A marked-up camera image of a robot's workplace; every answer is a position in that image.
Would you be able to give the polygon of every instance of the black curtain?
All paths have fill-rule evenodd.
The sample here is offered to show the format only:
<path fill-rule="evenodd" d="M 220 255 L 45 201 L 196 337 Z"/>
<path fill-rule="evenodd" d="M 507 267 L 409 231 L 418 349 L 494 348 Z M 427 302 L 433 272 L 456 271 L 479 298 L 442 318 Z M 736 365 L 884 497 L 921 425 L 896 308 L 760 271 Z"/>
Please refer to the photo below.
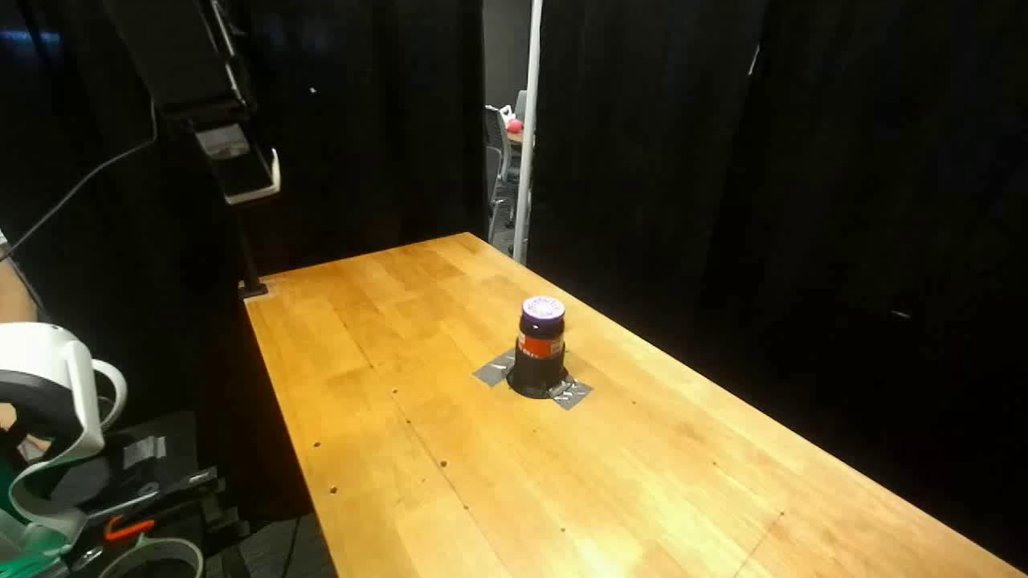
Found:
<path fill-rule="evenodd" d="M 302 267 L 483 216 L 479 4 L 224 4 L 282 197 L 242 207 L 256 267 Z M 129 375 L 125 425 L 193 407 L 243 513 L 302 506 L 239 298 L 239 235 L 193 134 L 95 178 L 19 262 L 45 318 Z M 151 134 L 149 94 L 99 0 L 0 4 L 0 227 L 19 237 L 76 178 Z"/>
<path fill-rule="evenodd" d="M 545 4 L 533 267 L 681 349 L 766 0 Z"/>
<path fill-rule="evenodd" d="M 550 4 L 533 262 L 1028 562 L 1026 34 L 1014 0 Z"/>

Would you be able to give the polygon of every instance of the white pole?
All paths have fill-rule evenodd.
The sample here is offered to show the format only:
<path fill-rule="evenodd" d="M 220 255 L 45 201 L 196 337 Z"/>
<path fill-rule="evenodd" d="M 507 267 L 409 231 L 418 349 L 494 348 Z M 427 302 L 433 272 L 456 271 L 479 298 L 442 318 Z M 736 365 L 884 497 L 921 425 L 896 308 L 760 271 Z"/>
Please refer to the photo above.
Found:
<path fill-rule="evenodd" d="M 528 259 L 529 208 L 533 208 L 533 153 L 535 153 L 535 103 L 540 103 L 540 55 L 542 55 L 542 0 L 533 0 L 533 33 L 528 48 L 528 103 L 520 133 L 520 182 L 513 216 L 513 259 Z"/>

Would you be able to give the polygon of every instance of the metal pole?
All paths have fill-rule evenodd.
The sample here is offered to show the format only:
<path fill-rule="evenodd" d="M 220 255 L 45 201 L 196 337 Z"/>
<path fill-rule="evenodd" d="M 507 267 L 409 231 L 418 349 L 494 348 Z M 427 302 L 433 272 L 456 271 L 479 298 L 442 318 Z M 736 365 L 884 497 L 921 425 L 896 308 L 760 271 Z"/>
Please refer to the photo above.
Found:
<path fill-rule="evenodd" d="M 513 216 L 513 259 L 528 259 L 529 208 L 533 208 L 533 153 L 535 153 L 535 103 L 540 103 L 540 55 L 542 55 L 542 0 L 533 0 L 533 33 L 528 48 L 528 109 L 520 134 L 520 182 Z"/>
<path fill-rule="evenodd" d="M 239 259 L 242 259 L 239 291 L 243 298 L 265 295 L 265 285 L 260 283 L 256 267 L 255 267 L 255 255 L 249 255 L 249 237 L 243 231 L 243 217 L 239 216 L 234 207 L 224 207 L 224 208 L 231 211 L 234 240 L 239 240 Z"/>

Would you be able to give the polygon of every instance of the wooden tabletop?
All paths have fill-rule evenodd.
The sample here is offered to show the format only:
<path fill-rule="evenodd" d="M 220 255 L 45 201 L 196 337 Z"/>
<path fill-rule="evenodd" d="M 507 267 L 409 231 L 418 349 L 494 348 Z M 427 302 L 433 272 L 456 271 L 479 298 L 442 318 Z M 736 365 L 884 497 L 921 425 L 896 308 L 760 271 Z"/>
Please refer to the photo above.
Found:
<path fill-rule="evenodd" d="M 471 235 L 265 275 L 248 316 L 340 574 L 1017 574 Z M 483 385 L 528 295 L 573 411 Z"/>
<path fill-rule="evenodd" d="M 34 302 L 12 259 L 0 257 L 0 320 L 33 320 Z"/>

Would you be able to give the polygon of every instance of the white object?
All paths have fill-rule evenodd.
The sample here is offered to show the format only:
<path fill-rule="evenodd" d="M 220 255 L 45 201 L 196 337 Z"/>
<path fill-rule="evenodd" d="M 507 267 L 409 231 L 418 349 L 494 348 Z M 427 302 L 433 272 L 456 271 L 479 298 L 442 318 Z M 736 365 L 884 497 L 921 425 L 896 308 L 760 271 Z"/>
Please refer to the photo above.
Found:
<path fill-rule="evenodd" d="M 231 193 L 231 197 L 224 197 L 224 207 L 242 207 L 242 201 L 255 201 L 255 200 L 277 197 L 277 193 L 282 193 L 282 166 L 278 166 L 278 152 L 269 149 L 269 182 L 260 190 Z"/>
<path fill-rule="evenodd" d="M 529 318 L 540 318 L 540 320 L 551 320 L 551 318 L 565 316 L 565 304 L 551 295 L 529 295 L 529 298 L 524 298 L 520 313 L 528 313 Z"/>
<path fill-rule="evenodd" d="M 80 436 L 73 443 L 67 443 L 63 453 L 26 466 L 8 482 L 6 497 L 30 525 L 49 526 L 73 543 L 88 525 L 82 511 L 58 506 L 52 501 L 33 494 L 26 487 L 26 479 L 33 479 L 43 470 L 56 470 L 56 466 L 67 466 L 67 463 L 80 463 L 88 456 L 95 456 L 103 451 L 103 429 L 110 425 L 114 425 L 119 413 L 125 411 L 129 383 L 114 365 L 93 361 L 89 349 L 71 332 L 63 332 L 58 326 L 37 326 L 37 320 L 0 326 L 0 368 L 26 373 L 26 375 L 45 378 L 45 383 L 71 393 Z M 103 373 L 114 393 L 106 419 L 99 419 L 93 373 Z"/>

